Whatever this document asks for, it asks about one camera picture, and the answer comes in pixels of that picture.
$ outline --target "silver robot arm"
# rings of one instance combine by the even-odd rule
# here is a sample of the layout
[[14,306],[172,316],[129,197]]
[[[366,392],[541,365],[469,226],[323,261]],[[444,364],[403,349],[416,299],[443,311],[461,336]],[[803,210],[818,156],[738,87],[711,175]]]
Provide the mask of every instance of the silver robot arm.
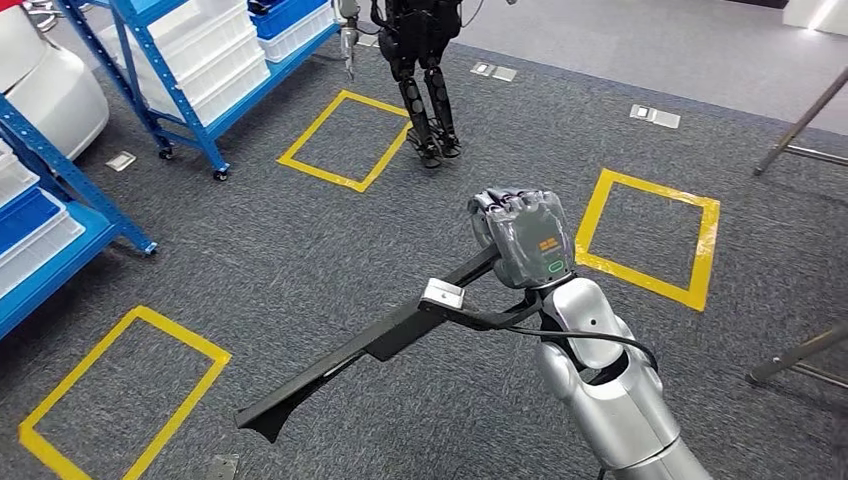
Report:
[[353,49],[359,41],[359,3],[356,0],[333,0],[333,13],[336,23],[341,25],[339,41],[341,42],[342,58],[345,59],[345,68],[351,80],[353,80]]
[[[600,287],[586,278],[558,286],[544,312],[565,331],[605,333],[634,339]],[[568,339],[575,359],[611,369],[603,383],[584,381],[560,346],[542,342],[536,363],[548,388],[572,411],[602,468],[618,480],[706,480],[712,478],[680,438],[680,426],[662,399],[662,382],[644,353],[594,339]]]

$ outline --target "green indicator light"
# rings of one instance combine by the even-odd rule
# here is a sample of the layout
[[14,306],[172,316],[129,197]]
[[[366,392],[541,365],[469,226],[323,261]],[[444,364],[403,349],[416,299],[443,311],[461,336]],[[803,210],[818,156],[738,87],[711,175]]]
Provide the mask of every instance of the green indicator light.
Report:
[[565,267],[565,263],[562,260],[557,260],[556,262],[548,265],[548,271],[551,273],[556,273]]

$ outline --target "white floor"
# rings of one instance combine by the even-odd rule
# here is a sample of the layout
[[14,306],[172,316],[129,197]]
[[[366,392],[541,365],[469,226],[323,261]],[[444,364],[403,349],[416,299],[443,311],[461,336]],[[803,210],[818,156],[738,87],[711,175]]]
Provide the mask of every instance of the white floor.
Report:
[[[848,37],[781,19],[725,0],[489,0],[457,41],[795,121],[848,66]],[[848,134],[848,88],[813,126]]]

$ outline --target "blue storage bin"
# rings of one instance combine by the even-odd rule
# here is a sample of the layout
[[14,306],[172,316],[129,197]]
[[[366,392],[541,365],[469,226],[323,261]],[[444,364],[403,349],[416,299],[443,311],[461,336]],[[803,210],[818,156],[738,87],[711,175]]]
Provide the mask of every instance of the blue storage bin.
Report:
[[251,14],[250,19],[259,38],[270,40],[326,3],[327,0],[283,0],[265,15]]
[[0,255],[26,238],[61,208],[36,187],[28,189],[0,209]]

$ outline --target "shelf upright post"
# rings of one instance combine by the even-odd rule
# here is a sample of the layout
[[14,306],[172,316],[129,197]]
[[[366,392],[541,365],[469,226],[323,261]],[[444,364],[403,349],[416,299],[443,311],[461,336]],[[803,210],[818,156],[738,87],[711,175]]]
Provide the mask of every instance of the shelf upright post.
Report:
[[162,127],[159,126],[156,119],[154,119],[153,116],[150,115],[150,112],[148,112],[141,94],[137,89],[133,89],[130,86],[130,82],[127,82],[127,79],[124,78],[123,73],[121,73],[118,66],[115,65],[112,58],[109,56],[109,52],[97,38],[97,35],[95,35],[91,30],[91,27],[88,26],[88,23],[85,20],[85,15],[82,11],[80,11],[77,4],[69,0],[59,0],[56,2],[56,6],[62,11],[65,18],[68,19],[68,22],[74,30],[76,30],[82,41],[85,42],[91,53],[93,53],[100,61],[100,64],[103,66],[103,69],[106,70],[109,78],[112,79],[112,82],[118,88],[118,91],[121,92],[121,95],[123,95],[127,102],[132,106],[136,115],[141,120],[141,123],[144,125],[144,128],[146,128],[150,135],[153,136],[153,139],[156,141],[159,148],[169,148],[171,143],[161,134]]
[[138,45],[144,51],[144,55],[147,57],[147,60],[150,62],[150,65],[153,67],[153,70],[156,72],[159,80],[165,86],[165,90],[168,92],[168,95],[171,96],[171,99],[174,101],[177,109],[179,109],[182,114],[185,122],[184,125],[194,134],[197,143],[206,154],[206,158],[209,160],[209,163],[211,163],[212,167],[215,169],[215,178],[218,180],[225,180],[230,164],[224,161],[224,158],[218,151],[218,146],[215,144],[215,138],[207,132],[206,127],[204,127],[200,122],[194,108],[191,106],[182,89],[180,89],[177,84],[173,72],[171,72],[170,67],[168,67],[168,64],[165,62],[165,58],[162,56],[162,53],[153,41],[153,36],[147,28],[148,24],[136,11],[131,0],[112,0],[111,5],[112,11],[115,15],[115,24],[118,27],[118,35],[121,40],[121,47],[123,49],[124,59],[127,62],[127,66],[129,67],[130,65],[132,52],[129,48],[126,35],[123,32],[123,25],[120,25],[119,22],[126,24],[129,27],[130,33],[133,34]]
[[0,95],[0,124],[8,134],[17,137],[29,150],[47,162],[94,209],[118,227],[121,234],[146,254],[153,253],[156,243],[109,200],[72,161],[64,156],[15,107]]

